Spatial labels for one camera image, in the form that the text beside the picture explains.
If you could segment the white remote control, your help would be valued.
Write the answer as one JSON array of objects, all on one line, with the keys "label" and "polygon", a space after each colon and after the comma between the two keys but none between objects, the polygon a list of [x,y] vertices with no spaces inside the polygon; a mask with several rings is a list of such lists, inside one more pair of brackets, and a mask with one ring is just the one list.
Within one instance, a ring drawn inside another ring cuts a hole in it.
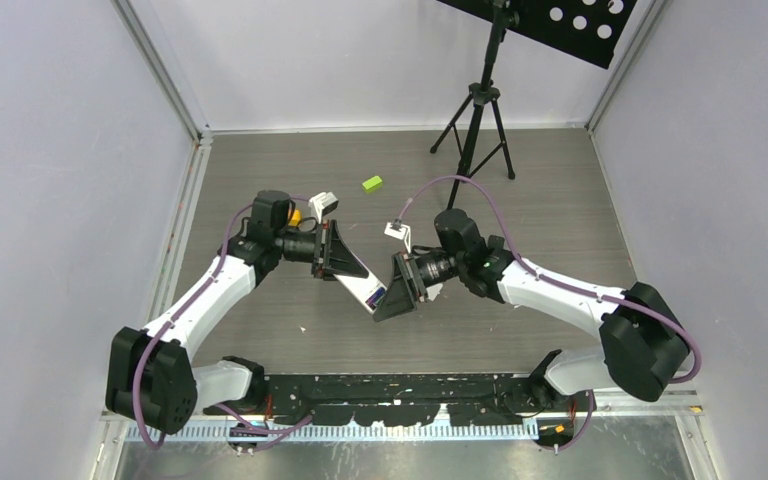
[{"label": "white remote control", "polygon": [[337,274],[335,278],[358,301],[358,303],[372,315],[377,309],[375,311],[370,310],[366,304],[367,298],[378,288],[384,287],[386,291],[387,288],[365,265],[363,265],[362,268],[363,274],[360,277]]}]

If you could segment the purple blue battery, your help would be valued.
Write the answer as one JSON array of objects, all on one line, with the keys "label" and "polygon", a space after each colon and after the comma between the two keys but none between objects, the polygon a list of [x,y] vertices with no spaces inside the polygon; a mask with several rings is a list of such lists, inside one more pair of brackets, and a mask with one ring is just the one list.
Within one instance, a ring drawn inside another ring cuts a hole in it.
[{"label": "purple blue battery", "polygon": [[371,311],[375,311],[379,305],[382,302],[382,299],[386,296],[386,289],[384,287],[378,288],[373,294],[371,294],[367,300],[366,304],[370,308]]}]

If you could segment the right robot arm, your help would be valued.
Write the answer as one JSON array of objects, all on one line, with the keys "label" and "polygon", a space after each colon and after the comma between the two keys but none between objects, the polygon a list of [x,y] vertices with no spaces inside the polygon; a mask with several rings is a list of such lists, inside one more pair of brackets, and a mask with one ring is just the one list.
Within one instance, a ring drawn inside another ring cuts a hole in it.
[{"label": "right robot arm", "polygon": [[556,410],[575,394],[609,387],[655,402],[691,353],[675,315],[648,284],[619,289],[541,270],[518,260],[502,237],[484,238],[461,209],[438,214],[434,228],[439,246],[392,256],[374,320],[413,312],[434,288],[457,279],[480,298],[542,312],[598,339],[591,349],[553,350],[528,374],[523,394],[538,408]]}]

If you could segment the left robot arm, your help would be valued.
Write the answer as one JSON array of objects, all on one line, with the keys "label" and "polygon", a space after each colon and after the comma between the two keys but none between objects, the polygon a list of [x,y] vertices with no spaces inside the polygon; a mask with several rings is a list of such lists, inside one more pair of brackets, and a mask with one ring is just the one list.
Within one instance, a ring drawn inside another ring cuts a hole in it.
[{"label": "left robot arm", "polygon": [[205,274],[167,311],[141,329],[122,328],[110,350],[106,408],[136,423],[143,441],[159,447],[191,416],[207,408],[258,412],[268,397],[261,365],[227,356],[194,367],[195,354],[230,309],[253,293],[283,261],[310,266],[314,278],[339,282],[369,313],[383,283],[344,243],[335,220],[336,196],[309,199],[309,230],[294,223],[303,199],[262,190],[229,221]]}]

